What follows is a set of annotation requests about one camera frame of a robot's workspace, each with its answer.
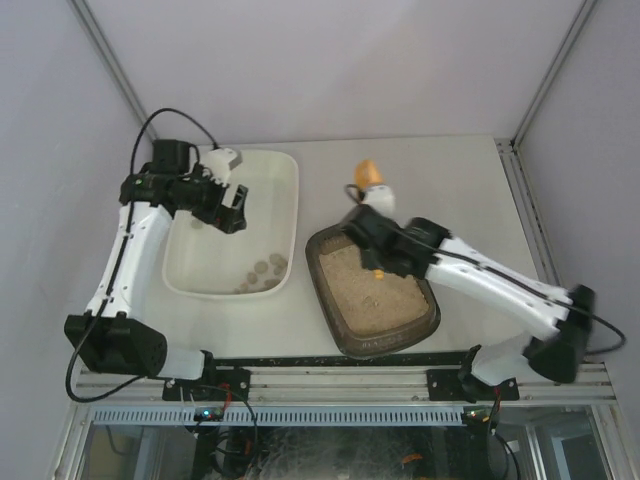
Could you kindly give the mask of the dark grey litter box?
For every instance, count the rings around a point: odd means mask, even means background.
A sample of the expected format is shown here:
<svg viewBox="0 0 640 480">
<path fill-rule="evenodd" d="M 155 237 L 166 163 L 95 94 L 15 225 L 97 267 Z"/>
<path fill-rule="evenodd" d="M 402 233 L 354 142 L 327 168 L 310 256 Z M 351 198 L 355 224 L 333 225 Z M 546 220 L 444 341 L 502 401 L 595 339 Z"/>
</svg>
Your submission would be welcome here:
<svg viewBox="0 0 640 480">
<path fill-rule="evenodd" d="M 305 257 L 325 321 L 343 355 L 386 356 L 438 329 L 440 308 L 429 283 L 394 274 L 377 278 L 361 267 L 360 250 L 336 226 L 313 234 Z"/>
</svg>

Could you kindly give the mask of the orange plastic litter scoop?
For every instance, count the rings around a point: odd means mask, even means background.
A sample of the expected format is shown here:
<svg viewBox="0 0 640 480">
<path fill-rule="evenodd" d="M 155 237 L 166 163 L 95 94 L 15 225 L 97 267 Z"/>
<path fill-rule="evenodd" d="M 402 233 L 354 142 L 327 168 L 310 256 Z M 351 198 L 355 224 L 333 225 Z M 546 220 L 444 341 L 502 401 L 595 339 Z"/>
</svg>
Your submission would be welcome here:
<svg viewBox="0 0 640 480">
<path fill-rule="evenodd" d="M 356 201 L 361 203 L 361 191 L 368 185 L 385 183 L 385 180 L 378 170 L 375 162 L 370 159 L 360 162 L 354 170 L 354 184 L 356 188 Z"/>
</svg>

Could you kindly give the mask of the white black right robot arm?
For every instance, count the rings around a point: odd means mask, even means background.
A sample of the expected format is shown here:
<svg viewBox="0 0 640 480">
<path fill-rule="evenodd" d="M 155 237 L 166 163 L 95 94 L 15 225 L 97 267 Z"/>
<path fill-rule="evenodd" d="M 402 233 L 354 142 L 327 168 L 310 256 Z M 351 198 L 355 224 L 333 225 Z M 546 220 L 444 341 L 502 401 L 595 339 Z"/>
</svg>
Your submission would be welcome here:
<svg viewBox="0 0 640 480">
<path fill-rule="evenodd" d="M 357 205 L 339 228 L 360 249 L 364 268 L 443 285 L 520 323 L 522 334 L 467 353 L 457 377 L 470 401 L 495 394 L 524 368 L 554 383 L 576 380 L 592 332 L 592 289 L 567 290 L 530 279 L 421 217 L 400 226 L 368 205 Z"/>
</svg>

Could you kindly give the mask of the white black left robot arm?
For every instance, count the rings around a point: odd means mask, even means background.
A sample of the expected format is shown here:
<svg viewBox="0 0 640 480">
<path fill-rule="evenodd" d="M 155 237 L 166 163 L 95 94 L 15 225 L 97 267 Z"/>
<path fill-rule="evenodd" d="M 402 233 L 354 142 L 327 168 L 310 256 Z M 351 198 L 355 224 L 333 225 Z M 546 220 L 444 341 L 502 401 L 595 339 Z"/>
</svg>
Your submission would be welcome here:
<svg viewBox="0 0 640 480">
<path fill-rule="evenodd" d="M 247 187 L 224 197 L 239 151 L 219 147 L 200 154 L 195 145 L 158 140 L 151 161 L 121 185 L 118 229 L 98 288 L 84 313 L 70 315 L 64 332 L 77 359 L 92 372 L 197 380 L 207 353 L 170 345 L 144 320 L 146 293 L 159 247 L 179 212 L 224 234 L 246 228 Z"/>
</svg>

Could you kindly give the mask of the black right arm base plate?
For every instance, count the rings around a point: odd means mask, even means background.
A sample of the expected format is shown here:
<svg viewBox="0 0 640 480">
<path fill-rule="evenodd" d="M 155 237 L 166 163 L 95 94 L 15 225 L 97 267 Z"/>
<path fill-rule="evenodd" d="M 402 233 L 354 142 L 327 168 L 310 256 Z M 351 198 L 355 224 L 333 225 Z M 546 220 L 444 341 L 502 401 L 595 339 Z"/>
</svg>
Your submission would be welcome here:
<svg viewBox="0 0 640 480">
<path fill-rule="evenodd" d="M 473 377 L 469 381 L 459 378 L 458 369 L 428 369 L 426 385 L 431 401 L 493 401 L 497 397 L 506 401 L 517 401 L 520 392 L 515 378 L 510 378 L 497 386 L 487 386 Z"/>
</svg>

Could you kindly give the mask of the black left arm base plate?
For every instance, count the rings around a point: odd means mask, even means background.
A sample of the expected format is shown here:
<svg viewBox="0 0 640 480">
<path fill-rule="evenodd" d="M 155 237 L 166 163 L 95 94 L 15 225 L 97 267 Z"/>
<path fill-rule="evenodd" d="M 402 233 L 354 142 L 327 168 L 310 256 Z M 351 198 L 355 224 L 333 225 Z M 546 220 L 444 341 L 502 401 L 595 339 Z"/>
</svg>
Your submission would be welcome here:
<svg viewBox="0 0 640 480">
<path fill-rule="evenodd" d="M 250 386 L 251 372 L 248 369 L 222 369 L 209 379 L 167 381 L 161 398 L 167 402 L 246 401 Z"/>
</svg>

